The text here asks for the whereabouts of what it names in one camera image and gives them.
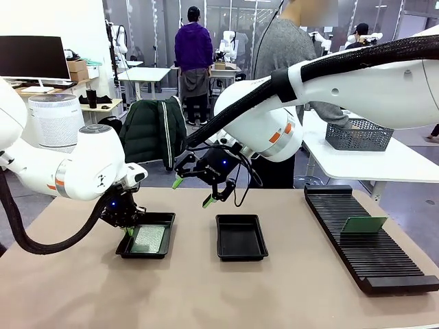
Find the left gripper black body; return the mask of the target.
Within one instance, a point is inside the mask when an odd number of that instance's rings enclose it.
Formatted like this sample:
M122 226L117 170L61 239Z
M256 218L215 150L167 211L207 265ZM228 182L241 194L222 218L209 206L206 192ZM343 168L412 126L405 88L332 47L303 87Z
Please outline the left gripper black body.
M147 212L147 208L136 204L133 192L125 191L112 196L99 218L113 227L133 228L137 226L141 217Z

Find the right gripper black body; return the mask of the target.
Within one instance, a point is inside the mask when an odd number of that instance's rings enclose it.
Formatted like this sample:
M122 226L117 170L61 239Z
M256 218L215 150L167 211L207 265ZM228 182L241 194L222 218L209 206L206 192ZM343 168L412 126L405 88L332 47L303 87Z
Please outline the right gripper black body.
M226 150L209 147L195 163L195 176L211 186L221 184L239 163L240 159Z

